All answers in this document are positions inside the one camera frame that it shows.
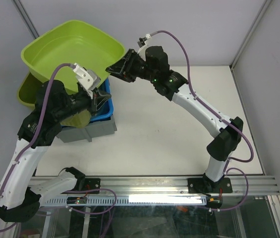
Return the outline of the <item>bright green plastic tub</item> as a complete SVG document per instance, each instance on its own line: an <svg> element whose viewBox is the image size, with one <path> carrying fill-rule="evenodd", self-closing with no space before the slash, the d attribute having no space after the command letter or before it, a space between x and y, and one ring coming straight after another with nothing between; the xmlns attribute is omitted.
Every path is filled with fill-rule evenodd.
<svg viewBox="0 0 280 238"><path fill-rule="evenodd" d="M27 45L21 59L41 82L62 63L78 63L104 82L109 76L105 69L124 54L124 46L112 36L86 22L69 20Z"/></svg>

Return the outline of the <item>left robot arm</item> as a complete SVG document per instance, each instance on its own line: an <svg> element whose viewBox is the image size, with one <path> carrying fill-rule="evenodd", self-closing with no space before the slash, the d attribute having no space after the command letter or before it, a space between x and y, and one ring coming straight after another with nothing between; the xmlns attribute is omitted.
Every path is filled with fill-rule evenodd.
<svg viewBox="0 0 280 238"><path fill-rule="evenodd" d="M74 167L59 176L30 187L39 161L62 131L62 122L84 110L96 114L111 94L95 88L91 94L78 84L69 95L59 80L43 83L36 94L34 110L23 120L11 162L0 182L0 219L22 223L30 220L47 200L68 190L81 192L85 175Z"/></svg>

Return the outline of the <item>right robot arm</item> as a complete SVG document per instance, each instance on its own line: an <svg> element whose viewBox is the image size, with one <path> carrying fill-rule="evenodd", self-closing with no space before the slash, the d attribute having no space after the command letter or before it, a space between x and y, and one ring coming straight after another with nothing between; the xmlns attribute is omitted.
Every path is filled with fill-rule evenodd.
<svg viewBox="0 0 280 238"><path fill-rule="evenodd" d="M237 130L243 129L243 120L216 117L213 107L200 103L190 92L188 80L170 69L168 55L161 46L148 47L144 57L129 49L120 60L108 66L106 72L125 82L134 82L136 78L150 81L160 95L184 108L207 129L213 137L207 146L210 160L201 184L195 189L204 194L219 189L228 158L241 141Z"/></svg>

